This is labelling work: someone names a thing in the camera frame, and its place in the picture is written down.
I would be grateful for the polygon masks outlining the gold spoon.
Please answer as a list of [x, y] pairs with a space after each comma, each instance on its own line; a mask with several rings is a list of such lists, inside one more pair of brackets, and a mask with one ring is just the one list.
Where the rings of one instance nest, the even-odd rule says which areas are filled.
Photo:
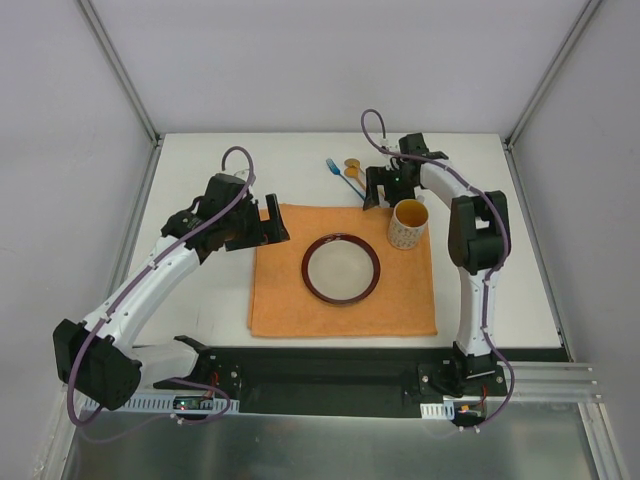
[[364, 170], [361, 168], [361, 164], [360, 161], [356, 158], [348, 158], [344, 161], [344, 166], [349, 167], [349, 166], [354, 166], [356, 168], [359, 168], [362, 171], [362, 178], [363, 178], [363, 182], [366, 184], [366, 175]]
[[366, 196], [366, 184], [363, 182], [362, 171], [359, 168], [354, 166], [346, 167], [343, 171], [343, 174], [350, 180], [353, 180], [355, 184], [361, 190], [361, 196]]

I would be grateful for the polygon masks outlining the white floral mug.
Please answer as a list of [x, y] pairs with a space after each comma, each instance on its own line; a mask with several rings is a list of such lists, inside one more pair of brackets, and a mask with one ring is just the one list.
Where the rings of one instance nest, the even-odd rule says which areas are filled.
[[429, 212], [418, 199], [399, 201], [393, 208], [387, 239], [399, 250], [411, 250], [418, 246], [427, 229]]

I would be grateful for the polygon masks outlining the blue metal fork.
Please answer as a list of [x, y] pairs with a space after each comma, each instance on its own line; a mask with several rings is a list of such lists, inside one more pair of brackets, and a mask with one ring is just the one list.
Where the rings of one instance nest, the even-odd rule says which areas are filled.
[[334, 176], [336, 176], [336, 177], [340, 178], [341, 180], [343, 180], [360, 197], [360, 199], [362, 201], [365, 200], [364, 194], [347, 179], [347, 177], [338, 168], [338, 166], [336, 165], [336, 163], [334, 162], [333, 159], [327, 158], [326, 159], [326, 165], [327, 165], [329, 171]]

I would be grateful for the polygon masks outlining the orange cloth placemat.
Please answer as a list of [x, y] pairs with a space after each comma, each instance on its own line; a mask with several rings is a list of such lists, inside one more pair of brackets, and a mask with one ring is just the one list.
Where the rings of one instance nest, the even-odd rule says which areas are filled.
[[[287, 242], [255, 253], [248, 325], [255, 337], [430, 336], [437, 332], [430, 241], [398, 250], [387, 239], [389, 208], [283, 205]], [[380, 260], [372, 293], [354, 305], [331, 305], [303, 281], [303, 256], [329, 234], [366, 241]]]

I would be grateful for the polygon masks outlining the red rimmed plate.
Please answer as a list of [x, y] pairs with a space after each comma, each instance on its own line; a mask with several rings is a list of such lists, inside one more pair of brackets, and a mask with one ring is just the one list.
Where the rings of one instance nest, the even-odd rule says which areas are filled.
[[358, 303], [377, 287], [380, 259], [364, 239], [333, 233], [315, 240], [301, 261], [302, 281], [319, 300], [335, 306]]

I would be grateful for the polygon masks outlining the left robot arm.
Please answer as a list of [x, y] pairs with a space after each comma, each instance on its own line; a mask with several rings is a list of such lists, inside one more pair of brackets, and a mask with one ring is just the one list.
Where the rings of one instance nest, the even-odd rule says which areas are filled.
[[212, 366], [188, 338], [139, 346], [136, 339], [167, 296], [219, 249], [235, 251], [289, 240], [278, 199], [260, 214], [250, 184], [218, 173], [204, 194], [169, 217], [145, 261], [93, 312], [64, 319], [53, 332], [59, 378], [108, 410], [122, 407], [141, 386], [179, 378], [205, 386]]

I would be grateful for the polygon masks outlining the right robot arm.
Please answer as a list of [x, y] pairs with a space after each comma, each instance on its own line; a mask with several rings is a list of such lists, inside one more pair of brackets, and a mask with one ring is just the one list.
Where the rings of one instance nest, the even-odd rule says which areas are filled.
[[397, 151], [386, 143], [367, 141], [390, 159], [388, 167], [369, 167], [363, 208], [385, 201], [396, 207], [413, 199], [415, 189], [435, 194], [449, 208], [447, 247], [460, 275], [460, 321], [448, 363], [429, 374], [429, 385], [452, 397], [470, 395], [499, 372], [493, 340], [495, 296], [500, 270], [511, 253], [506, 195], [472, 185], [441, 151], [431, 151], [421, 134], [402, 137]]

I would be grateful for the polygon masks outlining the left aluminium frame post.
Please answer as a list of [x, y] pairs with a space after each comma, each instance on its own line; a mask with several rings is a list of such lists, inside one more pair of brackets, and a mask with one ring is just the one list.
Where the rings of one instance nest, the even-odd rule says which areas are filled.
[[117, 83], [119, 84], [125, 99], [132, 108], [138, 123], [145, 132], [153, 146], [161, 141], [161, 134], [157, 131], [142, 99], [131, 80], [131, 77], [114, 45], [100, 14], [96, 9], [94, 2], [90, 0], [77, 0], [75, 4], [78, 6], [81, 15], [86, 21], [88, 28], [96, 40], [107, 64], [113, 72]]

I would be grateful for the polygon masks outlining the aluminium frame post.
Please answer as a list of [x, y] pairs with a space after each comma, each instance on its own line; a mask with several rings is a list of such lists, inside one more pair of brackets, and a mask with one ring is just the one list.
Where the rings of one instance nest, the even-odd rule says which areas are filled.
[[90, 0], [77, 0], [75, 4], [78, 6], [81, 15], [86, 21], [88, 28], [96, 40], [107, 64], [113, 72], [117, 83], [119, 84], [125, 99], [132, 108], [138, 123], [145, 132], [153, 146], [161, 141], [161, 134], [157, 131], [142, 99], [131, 80], [131, 77], [114, 45], [100, 14], [96, 9], [94, 2]]
[[545, 96], [550, 91], [565, 64], [604, 4], [605, 1], [603, 0], [588, 0], [582, 5], [579, 13], [571, 23], [569, 30], [554, 53], [549, 65], [546, 67], [542, 77], [536, 84], [515, 125], [510, 130], [510, 133], [505, 137], [504, 146], [507, 151], [511, 151], [515, 147], [517, 141], [520, 139], [525, 129], [533, 119], [536, 111], [542, 104]]

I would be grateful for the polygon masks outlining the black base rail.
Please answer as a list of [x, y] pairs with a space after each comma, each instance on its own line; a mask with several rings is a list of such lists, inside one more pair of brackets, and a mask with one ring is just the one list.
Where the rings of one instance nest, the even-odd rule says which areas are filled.
[[501, 369], [458, 380], [449, 348], [195, 348], [184, 375], [216, 386], [242, 413], [416, 418], [420, 407], [456, 397], [498, 400], [507, 393]]

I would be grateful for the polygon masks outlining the aluminium front rail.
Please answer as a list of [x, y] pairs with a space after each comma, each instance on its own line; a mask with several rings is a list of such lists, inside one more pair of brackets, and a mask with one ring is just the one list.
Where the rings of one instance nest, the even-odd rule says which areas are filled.
[[550, 403], [600, 403], [603, 394], [594, 368], [585, 363], [514, 362], [513, 400]]

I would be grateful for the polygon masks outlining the right aluminium frame post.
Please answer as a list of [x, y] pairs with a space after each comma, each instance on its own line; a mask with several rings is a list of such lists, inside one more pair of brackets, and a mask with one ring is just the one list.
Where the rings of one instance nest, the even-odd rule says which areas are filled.
[[515, 147], [517, 141], [520, 139], [525, 129], [533, 119], [536, 111], [542, 104], [545, 96], [550, 91], [565, 64], [604, 4], [605, 1], [603, 0], [588, 0], [582, 5], [579, 13], [571, 23], [569, 30], [554, 53], [549, 65], [546, 67], [542, 77], [536, 84], [515, 125], [510, 130], [510, 133], [505, 137], [504, 146], [507, 151], [511, 151]]

